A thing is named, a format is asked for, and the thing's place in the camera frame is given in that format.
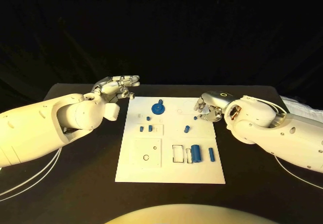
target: white board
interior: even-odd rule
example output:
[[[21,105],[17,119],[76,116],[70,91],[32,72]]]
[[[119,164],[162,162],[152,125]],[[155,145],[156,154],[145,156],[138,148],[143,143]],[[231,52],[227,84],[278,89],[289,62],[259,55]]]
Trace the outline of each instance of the white board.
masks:
[[[162,115],[152,112],[159,99],[165,105]],[[200,114],[194,110],[197,101],[198,98],[168,97],[136,97],[130,100],[116,182],[226,184],[214,123],[194,120]],[[184,132],[187,125],[191,126],[188,133]],[[201,163],[191,163],[188,158],[192,145],[201,146]],[[210,148],[214,148],[216,162],[211,162]]]

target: blue plastic piece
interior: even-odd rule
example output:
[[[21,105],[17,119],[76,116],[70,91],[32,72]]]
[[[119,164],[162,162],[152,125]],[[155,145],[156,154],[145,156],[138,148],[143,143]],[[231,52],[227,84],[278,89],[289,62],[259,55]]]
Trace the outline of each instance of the blue plastic piece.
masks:
[[[161,115],[165,112],[164,100],[159,100],[159,103],[154,105],[152,111],[155,114]]]
[[[184,132],[188,133],[191,130],[191,127],[187,125]]]
[[[214,148],[210,148],[210,153],[211,153],[211,162],[216,162]]]
[[[192,145],[191,153],[192,153],[192,162],[203,162],[200,145]]]

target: black backdrop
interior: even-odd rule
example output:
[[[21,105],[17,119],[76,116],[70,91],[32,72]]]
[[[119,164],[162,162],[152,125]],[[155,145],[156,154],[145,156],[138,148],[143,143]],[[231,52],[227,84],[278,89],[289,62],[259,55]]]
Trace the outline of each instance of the black backdrop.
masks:
[[[0,111],[56,83],[272,85],[317,108],[322,8],[309,2],[2,1]]]

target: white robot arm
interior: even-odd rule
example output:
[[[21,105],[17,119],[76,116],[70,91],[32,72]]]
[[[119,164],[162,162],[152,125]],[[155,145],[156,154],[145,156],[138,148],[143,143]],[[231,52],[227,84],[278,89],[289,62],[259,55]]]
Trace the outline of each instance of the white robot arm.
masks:
[[[323,173],[323,123],[286,111],[280,114],[269,104],[273,106],[250,96],[239,99],[227,92],[210,91],[195,110],[203,112],[208,105],[211,113],[198,118],[217,122],[224,116],[227,128],[242,142],[259,144],[295,165]]]
[[[43,157],[86,136],[103,118],[118,120],[120,98],[135,98],[128,86],[139,76],[105,78],[90,93],[70,94],[0,114],[0,167]]]

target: black table surface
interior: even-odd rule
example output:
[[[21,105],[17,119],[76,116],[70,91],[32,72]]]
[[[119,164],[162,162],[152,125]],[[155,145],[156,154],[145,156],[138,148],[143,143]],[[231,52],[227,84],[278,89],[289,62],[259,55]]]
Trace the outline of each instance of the black table surface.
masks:
[[[92,84],[57,84],[45,99],[87,93],[92,87]],[[239,97],[250,95],[285,107],[270,86],[142,85],[133,88],[138,96],[148,97],[200,97],[210,90],[227,91]],[[132,211],[175,203],[229,207],[279,223],[322,222],[323,191],[288,174],[257,145],[236,139],[224,120],[214,127],[227,184],[116,182],[129,99],[119,104],[119,120],[105,120],[92,134],[67,145],[45,179],[19,196],[0,202],[2,223],[103,224]],[[44,168],[54,154],[4,168],[0,192]],[[301,177],[323,185],[321,173],[288,162],[283,164]]]

